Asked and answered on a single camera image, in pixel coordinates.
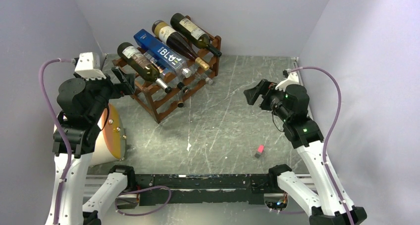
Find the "green wine bottle silver cap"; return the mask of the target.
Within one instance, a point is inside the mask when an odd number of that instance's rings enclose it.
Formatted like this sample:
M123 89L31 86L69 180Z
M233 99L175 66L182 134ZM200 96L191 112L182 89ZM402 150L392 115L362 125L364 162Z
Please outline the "green wine bottle silver cap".
M158 68L131 43L121 43L117 48L117 54L145 81L156 83L166 93L172 91L172 88L161 79Z

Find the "blue labelled clear bottle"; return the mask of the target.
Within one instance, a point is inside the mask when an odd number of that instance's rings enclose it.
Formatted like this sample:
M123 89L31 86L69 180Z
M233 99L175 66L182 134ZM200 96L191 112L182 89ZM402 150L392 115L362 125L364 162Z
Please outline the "blue labelled clear bottle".
M165 68L171 69L179 77L189 78L193 71L189 69L186 60L162 43L147 30L141 29L134 36L136 43L146 50L157 62Z

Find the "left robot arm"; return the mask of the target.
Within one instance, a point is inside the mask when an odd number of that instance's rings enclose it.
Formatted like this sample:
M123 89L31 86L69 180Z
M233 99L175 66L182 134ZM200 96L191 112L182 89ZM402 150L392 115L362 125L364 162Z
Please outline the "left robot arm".
M55 182L46 221L49 225L99 225L117 196L137 187L133 168L122 166L110 172L107 182L88 201L83 200L87 170L103 127L102 114L111 99L134 93L134 74L117 67L112 72L118 83L108 75L95 80L75 77L58 89L61 112L52 115L56 126L52 149Z

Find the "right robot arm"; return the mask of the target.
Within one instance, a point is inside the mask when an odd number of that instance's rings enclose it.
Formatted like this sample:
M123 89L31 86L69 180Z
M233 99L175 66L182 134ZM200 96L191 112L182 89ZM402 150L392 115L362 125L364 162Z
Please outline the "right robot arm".
M281 119L283 133L305 163L315 185L310 189L286 164L269 169L267 186L272 192L283 190L309 217L312 225L359 225L367 218L346 194L324 151L326 140L309 116L310 98L304 86L291 84L277 90L275 83L262 79L244 91L248 105L259 96L260 108Z

